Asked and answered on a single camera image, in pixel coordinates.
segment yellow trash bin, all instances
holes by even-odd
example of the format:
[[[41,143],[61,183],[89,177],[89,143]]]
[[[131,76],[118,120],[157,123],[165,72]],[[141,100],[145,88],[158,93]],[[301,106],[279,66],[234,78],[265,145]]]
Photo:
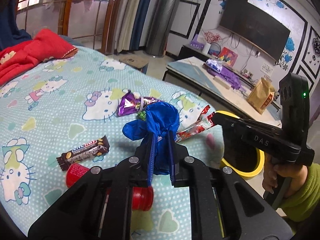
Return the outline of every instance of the yellow trash bin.
[[[227,111],[217,111],[217,113],[239,118]],[[234,136],[228,138],[228,130],[226,128],[222,129],[225,141],[225,153],[220,166],[233,168],[243,179],[252,179],[258,175],[264,165],[264,152],[242,142],[240,135],[239,138],[235,138]]]

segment bedsheet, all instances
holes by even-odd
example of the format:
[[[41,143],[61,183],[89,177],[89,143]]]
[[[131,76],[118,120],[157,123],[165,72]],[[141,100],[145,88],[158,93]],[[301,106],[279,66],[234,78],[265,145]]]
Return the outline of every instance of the bedsheet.
[[[61,153],[106,135],[110,152],[82,165],[109,168],[134,154],[141,141],[126,138],[122,127],[137,116],[116,115],[128,89],[173,104],[180,113],[181,127],[192,124],[207,105],[197,95],[112,57],[78,49],[74,57],[41,63],[0,89],[0,201],[26,235],[32,223],[67,190],[66,173],[56,161]],[[206,144],[209,134],[214,148]],[[190,155],[218,166],[224,150],[222,129],[213,127],[181,144]],[[189,240],[188,188],[173,188],[170,177],[164,175],[154,175],[152,186],[152,209],[132,214],[133,239]]]

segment red blanket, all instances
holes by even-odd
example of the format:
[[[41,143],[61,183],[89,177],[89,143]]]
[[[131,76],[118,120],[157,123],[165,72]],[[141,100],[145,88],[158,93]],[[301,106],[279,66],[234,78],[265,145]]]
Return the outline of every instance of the red blanket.
[[[78,49],[48,29],[32,41],[24,41],[0,52],[0,86],[49,59],[74,56]]]

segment screw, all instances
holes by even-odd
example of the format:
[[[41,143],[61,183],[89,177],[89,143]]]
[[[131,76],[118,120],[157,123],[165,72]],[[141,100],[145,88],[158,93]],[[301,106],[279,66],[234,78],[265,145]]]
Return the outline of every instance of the screw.
[[[139,161],[139,158],[136,156],[132,156],[129,158],[130,163],[137,163]]]
[[[195,161],[195,159],[193,157],[191,157],[191,156],[187,156],[187,157],[184,158],[184,161],[186,163],[193,163]]]
[[[94,166],[91,168],[91,173],[92,174],[98,174],[101,171],[101,168],[98,166]]]
[[[222,171],[226,174],[231,174],[232,173],[232,169],[228,166],[225,166],[222,168]]]

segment person's hand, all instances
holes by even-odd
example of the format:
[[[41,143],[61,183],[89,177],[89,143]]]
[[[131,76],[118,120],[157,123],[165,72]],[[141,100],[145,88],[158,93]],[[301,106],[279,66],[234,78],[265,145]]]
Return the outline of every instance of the person's hand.
[[[278,187],[277,174],[282,177],[291,177],[292,181],[289,189],[284,194],[288,198],[295,194],[306,182],[308,176],[308,168],[298,164],[276,164],[271,163],[271,155],[265,154],[266,160],[263,171],[262,187],[273,194],[273,187]]]

